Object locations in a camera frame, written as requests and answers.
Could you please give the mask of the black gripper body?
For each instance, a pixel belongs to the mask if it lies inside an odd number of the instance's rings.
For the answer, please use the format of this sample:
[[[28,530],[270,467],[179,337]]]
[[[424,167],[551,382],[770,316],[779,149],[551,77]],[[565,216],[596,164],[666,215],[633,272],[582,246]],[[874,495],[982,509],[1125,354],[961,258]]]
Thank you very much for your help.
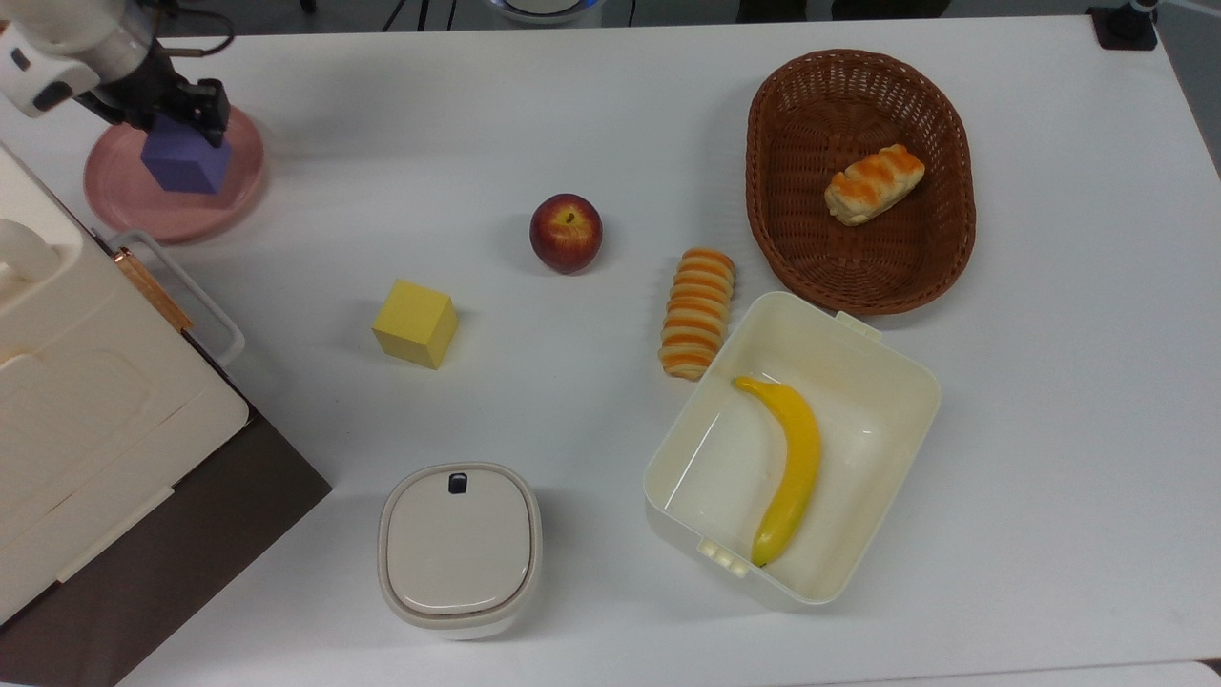
[[[140,131],[150,131],[160,115],[199,131],[200,93],[175,70],[161,44],[153,43],[136,70],[96,85],[95,113],[111,124],[127,123]]]

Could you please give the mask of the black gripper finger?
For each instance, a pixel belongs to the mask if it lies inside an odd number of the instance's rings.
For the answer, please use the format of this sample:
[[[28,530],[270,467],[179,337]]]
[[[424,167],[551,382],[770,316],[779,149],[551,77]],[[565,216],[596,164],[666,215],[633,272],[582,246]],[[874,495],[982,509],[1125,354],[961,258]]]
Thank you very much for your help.
[[[221,81],[197,82],[197,131],[212,148],[223,145],[230,113],[230,99]]]

